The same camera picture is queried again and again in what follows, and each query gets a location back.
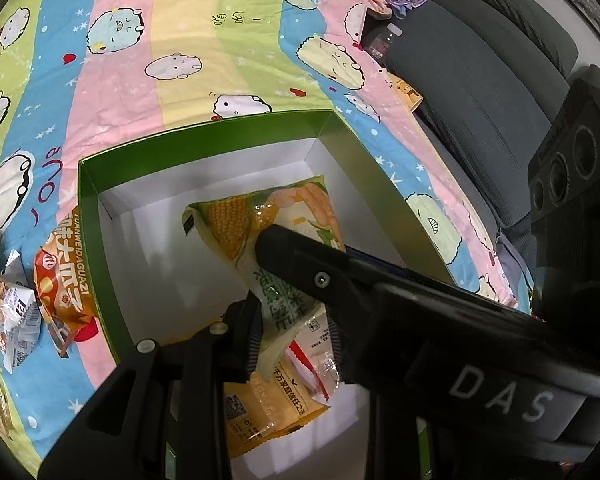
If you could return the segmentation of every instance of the orange snack bag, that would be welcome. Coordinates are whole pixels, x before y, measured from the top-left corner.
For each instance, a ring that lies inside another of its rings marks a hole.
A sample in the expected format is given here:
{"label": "orange snack bag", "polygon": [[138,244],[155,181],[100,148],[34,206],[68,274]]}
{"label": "orange snack bag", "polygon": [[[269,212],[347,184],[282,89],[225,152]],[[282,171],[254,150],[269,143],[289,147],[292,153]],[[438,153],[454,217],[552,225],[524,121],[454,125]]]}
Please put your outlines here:
{"label": "orange snack bag", "polygon": [[328,406],[312,399],[293,366],[283,357],[270,381],[256,371],[246,384],[224,384],[224,416],[229,457],[267,440],[299,430]]}
{"label": "orange snack bag", "polygon": [[82,253],[77,206],[63,219],[40,248],[33,279],[42,317],[60,357],[97,310]]}

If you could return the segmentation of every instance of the yellow snack bag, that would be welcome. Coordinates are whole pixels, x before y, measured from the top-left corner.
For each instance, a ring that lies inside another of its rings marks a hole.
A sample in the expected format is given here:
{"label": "yellow snack bag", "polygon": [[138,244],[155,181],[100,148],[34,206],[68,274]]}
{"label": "yellow snack bag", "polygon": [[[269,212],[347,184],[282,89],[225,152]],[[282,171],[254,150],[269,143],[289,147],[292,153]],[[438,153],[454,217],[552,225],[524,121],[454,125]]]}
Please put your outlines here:
{"label": "yellow snack bag", "polygon": [[256,371],[246,384],[224,384],[224,415],[229,456],[235,458],[267,440],[292,433],[328,406],[313,400],[286,358],[267,382]]}
{"label": "yellow snack bag", "polygon": [[184,229],[194,227],[262,302],[262,343],[258,372],[264,380],[320,303],[262,269],[255,256],[258,234],[275,223],[344,250],[324,179],[315,176],[290,186],[190,204]]}

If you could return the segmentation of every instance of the colorful bedspread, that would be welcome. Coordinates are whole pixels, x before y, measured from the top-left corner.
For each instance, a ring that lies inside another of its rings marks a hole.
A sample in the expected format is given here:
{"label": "colorful bedspread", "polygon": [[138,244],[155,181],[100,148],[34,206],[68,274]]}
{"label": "colorful bedspread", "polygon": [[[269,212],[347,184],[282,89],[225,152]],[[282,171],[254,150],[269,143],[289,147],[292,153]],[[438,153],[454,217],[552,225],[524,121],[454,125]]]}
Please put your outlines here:
{"label": "colorful bedspread", "polygon": [[[333,107],[412,206],[458,285],[513,304],[477,214],[358,47],[366,0],[10,0],[0,14],[0,259],[76,203],[78,160],[186,124]],[[112,371],[98,330],[60,359],[43,330],[0,366],[31,471]]]}

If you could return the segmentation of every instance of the screw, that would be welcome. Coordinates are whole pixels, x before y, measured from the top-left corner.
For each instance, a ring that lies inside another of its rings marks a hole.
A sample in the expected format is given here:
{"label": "screw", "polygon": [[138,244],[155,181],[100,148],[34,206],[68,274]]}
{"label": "screw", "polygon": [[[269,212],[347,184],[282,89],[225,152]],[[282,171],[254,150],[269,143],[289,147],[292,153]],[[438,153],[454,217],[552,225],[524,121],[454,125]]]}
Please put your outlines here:
{"label": "screw", "polygon": [[318,288],[327,288],[331,283],[331,276],[326,272],[320,271],[314,276],[315,286]]}
{"label": "screw", "polygon": [[212,323],[209,326],[209,332],[211,332],[213,335],[224,335],[226,334],[227,330],[229,330],[229,326],[227,323],[223,323],[222,321]]}
{"label": "screw", "polygon": [[136,345],[136,348],[141,354],[150,354],[155,350],[155,341],[153,339],[142,339]]}

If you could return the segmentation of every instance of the peanut snack bag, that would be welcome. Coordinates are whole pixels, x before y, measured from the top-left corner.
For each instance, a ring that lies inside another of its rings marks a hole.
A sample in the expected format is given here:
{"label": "peanut snack bag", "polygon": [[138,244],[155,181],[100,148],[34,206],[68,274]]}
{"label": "peanut snack bag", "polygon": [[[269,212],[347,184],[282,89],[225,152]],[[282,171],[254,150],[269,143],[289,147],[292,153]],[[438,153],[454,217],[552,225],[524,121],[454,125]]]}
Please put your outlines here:
{"label": "peanut snack bag", "polygon": [[224,384],[229,457],[292,433],[328,409],[312,399],[294,368],[282,358],[267,382],[256,371],[246,384]]}
{"label": "peanut snack bag", "polygon": [[12,251],[0,275],[0,351],[8,373],[22,364],[40,338],[40,311],[27,285],[20,254]]}
{"label": "peanut snack bag", "polygon": [[66,350],[77,333],[96,317],[82,254],[77,206],[58,224],[36,254],[33,281],[51,339],[60,357],[66,357]]}
{"label": "peanut snack bag", "polygon": [[258,234],[276,223],[344,250],[338,222],[316,176],[291,184],[190,204],[182,216],[185,232],[194,227],[262,302],[262,342],[258,372],[268,380],[274,367],[319,303],[262,269],[255,256]]}

